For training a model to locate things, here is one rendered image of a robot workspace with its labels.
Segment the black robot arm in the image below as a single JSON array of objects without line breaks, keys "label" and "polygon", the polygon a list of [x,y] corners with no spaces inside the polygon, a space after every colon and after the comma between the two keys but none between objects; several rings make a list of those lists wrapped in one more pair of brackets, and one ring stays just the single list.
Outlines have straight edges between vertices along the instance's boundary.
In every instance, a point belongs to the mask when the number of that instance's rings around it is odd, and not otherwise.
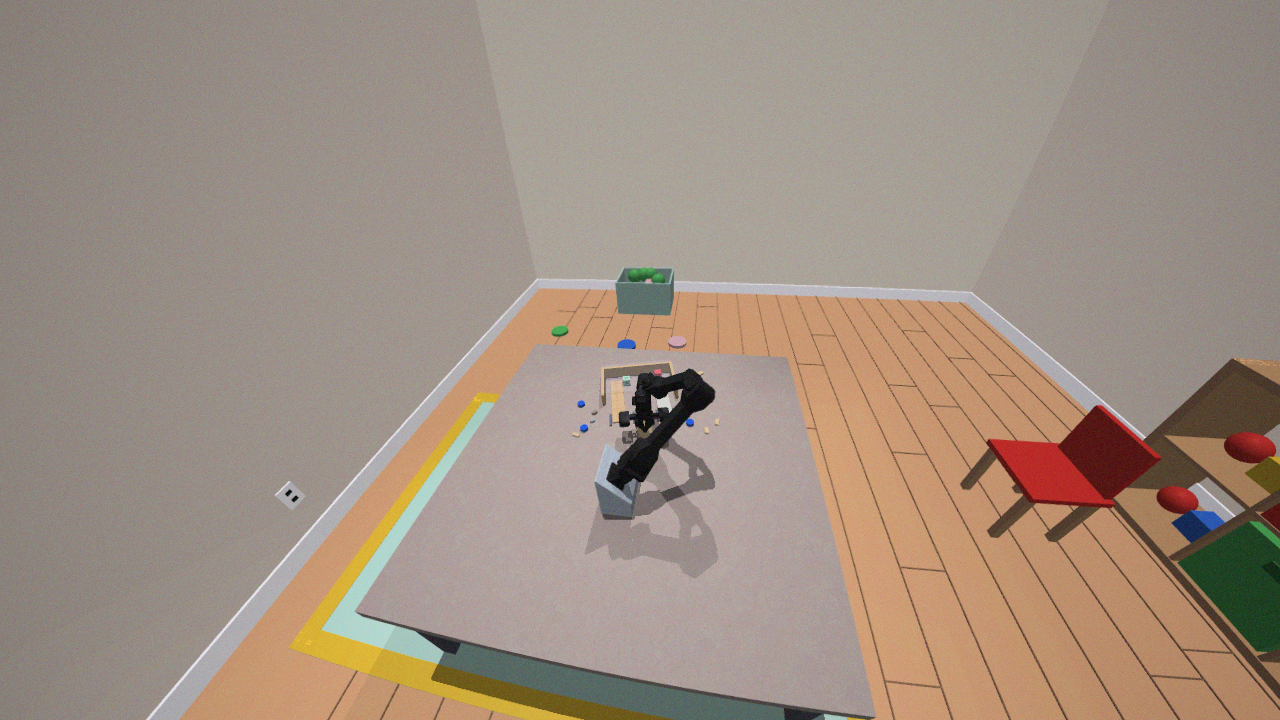
[{"label": "black robot arm", "polygon": [[[649,471],[658,460],[660,448],[675,436],[676,430],[692,415],[709,406],[716,398],[716,389],[701,379],[701,375],[692,369],[686,372],[660,377],[652,372],[637,375],[637,387],[632,396],[632,406],[646,409],[652,405],[652,396],[664,398],[671,391],[682,389],[680,402],[666,416],[663,421],[646,438],[639,437],[625,454],[620,456],[617,464],[611,462],[605,480],[618,489],[625,489],[625,484],[635,479],[644,482]],[[621,491],[622,491],[621,489]]]}]

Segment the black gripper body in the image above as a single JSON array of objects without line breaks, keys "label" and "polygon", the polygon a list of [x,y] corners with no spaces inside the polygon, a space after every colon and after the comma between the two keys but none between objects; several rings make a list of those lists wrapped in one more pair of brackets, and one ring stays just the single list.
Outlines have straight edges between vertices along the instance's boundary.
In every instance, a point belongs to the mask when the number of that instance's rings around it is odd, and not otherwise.
[{"label": "black gripper body", "polygon": [[668,407],[658,407],[658,413],[653,413],[652,405],[646,409],[636,406],[636,414],[628,414],[628,411],[620,413],[620,427],[630,427],[630,420],[634,420],[635,425],[643,424],[643,421],[654,421],[654,419],[660,419],[660,421],[663,421],[668,414]]}]

